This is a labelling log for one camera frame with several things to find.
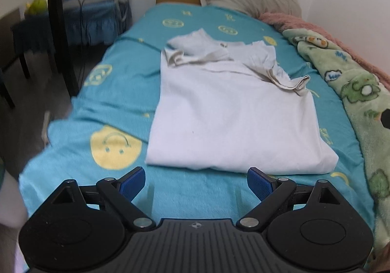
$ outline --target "plush blanket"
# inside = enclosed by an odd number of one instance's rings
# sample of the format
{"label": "plush blanket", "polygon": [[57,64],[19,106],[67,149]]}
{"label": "plush blanket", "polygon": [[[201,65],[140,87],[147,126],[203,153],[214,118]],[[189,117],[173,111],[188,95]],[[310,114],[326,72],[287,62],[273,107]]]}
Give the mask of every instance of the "plush blanket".
{"label": "plush blanket", "polygon": [[259,17],[259,20],[269,25],[272,25],[280,33],[289,29],[307,29],[321,34],[322,36],[324,36],[328,40],[331,40],[333,43],[339,46],[343,51],[350,54],[352,59],[356,61],[365,70],[375,74],[379,78],[379,81],[388,90],[390,90],[390,76],[388,74],[386,74],[383,70],[379,69],[378,67],[367,62],[364,58],[362,58],[357,53],[355,53],[350,47],[345,45],[342,41],[338,40],[337,38],[334,38],[323,28],[313,23],[305,22],[301,18],[297,18],[296,16],[287,15],[284,13],[264,13]]}
{"label": "plush blanket", "polygon": [[377,76],[320,34],[307,29],[285,30],[282,34],[343,101],[360,142],[376,202],[375,247],[379,250],[389,242],[390,229],[390,92]]}

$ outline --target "teal blanket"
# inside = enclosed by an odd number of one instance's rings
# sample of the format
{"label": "teal blanket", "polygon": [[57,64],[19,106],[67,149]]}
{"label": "teal blanket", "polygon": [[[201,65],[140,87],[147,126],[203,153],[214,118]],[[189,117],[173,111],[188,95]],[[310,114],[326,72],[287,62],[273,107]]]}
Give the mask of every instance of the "teal blanket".
{"label": "teal blanket", "polygon": [[51,123],[50,145],[20,176],[29,213],[64,179],[91,185],[104,177],[119,178],[135,166],[145,168],[146,186],[133,202],[157,222],[162,217],[236,221],[259,203],[244,174],[144,163],[159,100],[160,51],[168,39],[200,28],[216,40],[264,40],[275,46],[280,66],[291,77],[311,76],[307,86],[314,96],[321,135],[339,162],[330,174],[290,178],[310,185],[317,179],[329,180],[373,228],[373,200],[359,142],[332,88],[271,26],[235,11],[185,4],[160,4],[149,10],[92,70],[79,96],[72,100],[69,118]]}

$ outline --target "wooden floor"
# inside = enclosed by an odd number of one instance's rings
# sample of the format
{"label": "wooden floor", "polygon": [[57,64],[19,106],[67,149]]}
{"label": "wooden floor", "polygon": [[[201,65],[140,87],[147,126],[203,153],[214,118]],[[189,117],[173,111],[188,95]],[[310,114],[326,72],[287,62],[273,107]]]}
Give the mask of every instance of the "wooden floor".
{"label": "wooden floor", "polygon": [[[101,60],[106,46],[72,51],[75,74],[85,63],[84,78]],[[58,74],[47,54],[26,54],[31,78],[26,79],[21,65],[16,61],[5,73],[6,87],[16,108],[10,110],[0,97],[0,156],[4,158],[9,173],[18,178],[26,163],[42,151],[44,143],[41,130],[45,111],[52,119],[66,117],[71,101],[62,75]],[[0,272],[14,272],[17,231],[0,225]]]}

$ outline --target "fuzzy pink blanket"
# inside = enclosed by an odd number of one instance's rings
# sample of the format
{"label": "fuzzy pink blanket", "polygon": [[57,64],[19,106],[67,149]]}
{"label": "fuzzy pink blanket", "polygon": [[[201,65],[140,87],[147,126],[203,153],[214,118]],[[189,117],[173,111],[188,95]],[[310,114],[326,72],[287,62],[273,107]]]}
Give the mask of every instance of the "fuzzy pink blanket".
{"label": "fuzzy pink blanket", "polygon": [[378,76],[380,82],[390,90],[390,76],[383,70],[370,64],[364,58],[356,54],[350,47],[345,45],[342,41],[334,38],[331,34],[326,32],[322,27],[319,27],[313,23],[305,22],[300,18],[284,13],[264,13],[259,17],[259,20],[272,25],[278,32],[282,33],[284,30],[289,29],[307,29],[321,34],[328,40],[332,41],[336,45],[340,46],[342,50],[351,55],[351,57],[365,70]]}

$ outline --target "yellow smiley face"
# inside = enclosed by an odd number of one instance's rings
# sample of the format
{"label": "yellow smiley face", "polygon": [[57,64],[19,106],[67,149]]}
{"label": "yellow smiley face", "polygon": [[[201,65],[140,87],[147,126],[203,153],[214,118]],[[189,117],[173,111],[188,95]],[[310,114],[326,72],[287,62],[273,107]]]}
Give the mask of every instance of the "yellow smiley face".
{"label": "yellow smiley face", "polygon": [[89,74],[88,78],[84,82],[84,86],[97,86],[100,85],[108,75],[112,72],[111,65],[97,65]]}
{"label": "yellow smiley face", "polygon": [[238,32],[234,28],[224,26],[224,25],[220,25],[218,27],[218,30],[220,30],[221,32],[223,32],[225,34],[229,34],[229,35],[237,35],[238,34]]}
{"label": "yellow smiley face", "polygon": [[183,27],[184,26],[184,22],[180,21],[180,20],[176,20],[176,19],[165,19],[163,21],[163,25],[165,27],[171,27],[173,29],[177,29],[179,27]]}
{"label": "yellow smiley face", "polygon": [[106,170],[121,170],[130,166],[142,149],[141,140],[109,125],[92,134],[90,145],[96,164]]}
{"label": "yellow smiley face", "polygon": [[270,45],[273,45],[273,46],[277,46],[278,45],[278,43],[270,36],[263,36],[263,38]]}

